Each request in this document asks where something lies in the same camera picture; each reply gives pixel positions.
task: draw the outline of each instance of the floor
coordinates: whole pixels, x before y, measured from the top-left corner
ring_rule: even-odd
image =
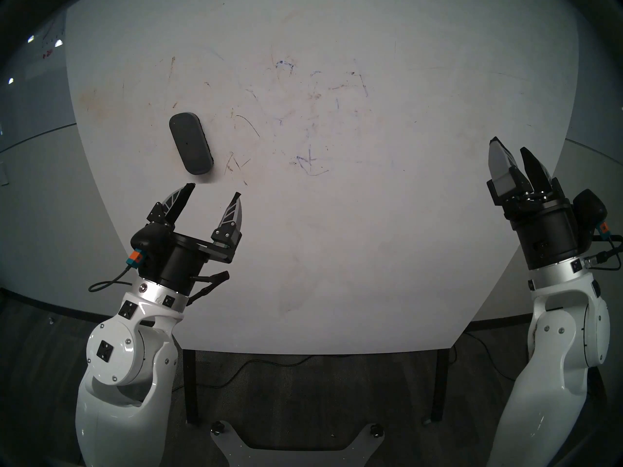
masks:
[[[42,456],[80,462],[73,422],[77,386],[86,368],[84,349],[93,327],[4,300],[0,447],[5,456],[20,458],[23,465],[37,465]],[[524,324],[474,335],[487,344],[497,367],[516,377],[526,361],[527,328]],[[161,466],[227,466],[209,437],[215,420],[230,422],[252,447],[300,449],[344,448],[367,423],[378,422],[386,436],[368,466],[485,465],[512,382],[495,372],[476,340],[463,335],[456,347],[444,419],[427,427],[421,420],[431,405],[433,351],[315,357],[292,368],[251,364],[225,388],[198,388],[199,427],[186,425],[181,388],[173,392]],[[223,383],[252,357],[258,356],[198,352],[198,383]],[[261,358],[292,363],[302,357]],[[182,384],[182,366],[180,361],[174,386]],[[584,423],[592,425],[594,417],[587,418]]]

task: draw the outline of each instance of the cable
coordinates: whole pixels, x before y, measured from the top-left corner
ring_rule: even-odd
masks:
[[[120,275],[118,275],[115,279],[113,279],[112,281],[100,281],[99,283],[90,285],[89,293],[96,293],[97,291],[102,291],[104,288],[108,288],[110,285],[115,285],[115,284],[131,286],[132,283],[126,283],[125,281],[117,281],[117,279],[121,278],[125,273],[127,273],[131,267],[132,266],[127,265],[125,269],[123,270],[123,272]]]
[[[497,367],[497,366],[495,366],[494,359],[492,358],[491,353],[489,352],[489,348],[486,346],[486,344],[485,344],[485,342],[484,342],[484,341],[482,341],[482,340],[481,340],[480,338],[478,338],[477,336],[474,336],[474,335],[472,335],[471,333],[468,333],[468,332],[466,332],[466,331],[464,331],[464,332],[463,332],[463,334],[466,334],[466,335],[468,335],[468,336],[471,336],[471,337],[472,337],[472,338],[474,338],[475,340],[480,341],[480,344],[481,344],[482,346],[484,346],[484,347],[485,347],[486,354],[487,354],[487,356],[489,357],[489,360],[491,360],[491,365],[493,365],[493,367],[494,367],[494,370],[495,370],[495,371],[497,371],[500,375],[502,375],[504,378],[506,378],[506,380],[510,380],[510,381],[512,381],[512,382],[514,382],[514,381],[516,380],[515,378],[507,377],[504,373],[502,373],[501,371],[499,371],[499,370],[498,370],[498,367]]]
[[[615,248],[614,246],[614,242],[612,242],[612,238],[609,237],[608,238],[608,242],[610,243],[610,246],[612,247],[612,250],[615,251],[617,260],[619,261],[619,266],[616,268],[598,268],[598,267],[592,267],[589,269],[595,269],[597,271],[618,271],[619,269],[621,269],[621,257],[619,257],[619,252],[617,251],[617,248]]]
[[[267,365],[273,365],[273,366],[276,366],[276,367],[291,368],[291,367],[297,367],[297,366],[299,366],[299,365],[302,365],[302,364],[303,364],[303,363],[305,363],[307,360],[310,360],[310,359],[314,358],[315,356],[326,356],[326,357],[329,357],[329,358],[347,358],[347,357],[349,357],[349,356],[351,356],[351,355],[309,355],[309,356],[306,356],[305,358],[303,358],[301,361],[298,361],[298,362],[296,362],[296,363],[290,363],[290,364],[275,363],[275,362],[268,361],[268,360],[260,360],[260,359],[255,359],[255,358],[253,358],[253,359],[251,359],[251,360],[247,360],[247,361],[245,361],[245,362],[242,364],[242,366],[236,370],[236,373],[234,373],[234,375],[232,375],[232,377],[230,377],[230,379],[229,379],[229,380],[227,380],[225,383],[223,383],[223,384],[221,384],[221,385],[206,385],[206,384],[201,384],[201,383],[198,383],[198,384],[197,384],[197,386],[198,386],[198,387],[205,387],[205,388],[225,388],[225,387],[227,387],[227,386],[228,386],[231,382],[233,382],[233,381],[234,381],[234,379],[238,376],[238,374],[242,371],[242,369],[243,369],[245,366],[250,365],[251,363],[264,363],[264,364],[267,364]],[[173,388],[173,390],[171,391],[171,393],[173,393],[173,392],[175,392],[176,390],[179,390],[180,388],[183,388],[183,387],[184,387],[184,384],[181,384],[180,386]]]
[[[454,360],[450,362],[450,365],[454,365],[458,361],[458,351],[456,344],[452,345],[452,350],[454,351]]]
[[[206,286],[203,289],[200,289],[196,294],[188,298],[188,302],[186,303],[186,306],[190,306],[195,301],[197,301],[199,298],[208,295],[218,285],[227,281],[229,279],[229,272],[223,271],[222,273],[218,273],[212,276],[191,276],[190,279],[192,281],[203,281],[203,282],[212,283],[212,284],[209,286]]]

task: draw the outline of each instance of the table surface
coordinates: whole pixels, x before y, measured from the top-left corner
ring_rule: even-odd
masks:
[[[184,183],[198,187],[176,230],[197,238],[242,193],[234,262],[203,270],[231,279],[175,330],[201,350],[450,347],[518,244],[486,188],[488,142],[553,171],[577,76],[565,0],[81,0],[66,34],[80,136],[128,251]],[[210,144],[205,176],[171,137],[182,111]]]

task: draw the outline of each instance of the screw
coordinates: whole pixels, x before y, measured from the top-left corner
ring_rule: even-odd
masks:
[[[210,427],[210,431],[215,435],[220,435],[225,431],[225,425],[222,422],[214,422]]]
[[[370,435],[372,435],[372,437],[374,438],[382,437],[384,433],[385,432],[383,431],[383,426],[379,425],[378,423],[375,423],[370,427]]]

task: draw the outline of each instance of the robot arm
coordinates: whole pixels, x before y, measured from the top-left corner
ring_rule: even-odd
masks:
[[[610,322],[597,281],[590,272],[599,259],[581,258],[595,227],[607,230],[603,203],[590,190],[573,205],[556,178],[522,148],[530,180],[512,154],[492,139],[487,185],[522,245],[534,303],[528,331],[530,361],[517,378],[495,434],[489,466],[546,466],[573,428],[586,399],[587,369],[605,361]],[[586,300],[546,310],[549,297],[578,291]]]
[[[238,193],[212,235],[220,239],[222,234],[223,240],[207,243],[174,232],[193,188],[187,184],[153,207],[149,224],[131,241],[135,252],[128,264],[138,268],[138,278],[119,312],[89,336],[76,408],[76,434],[87,466],[155,467],[162,458],[178,361],[173,328],[184,318],[196,281],[212,285],[192,301],[229,278],[226,271],[197,275],[209,259],[230,263],[241,238]],[[143,400],[118,388],[136,384],[151,384]]]

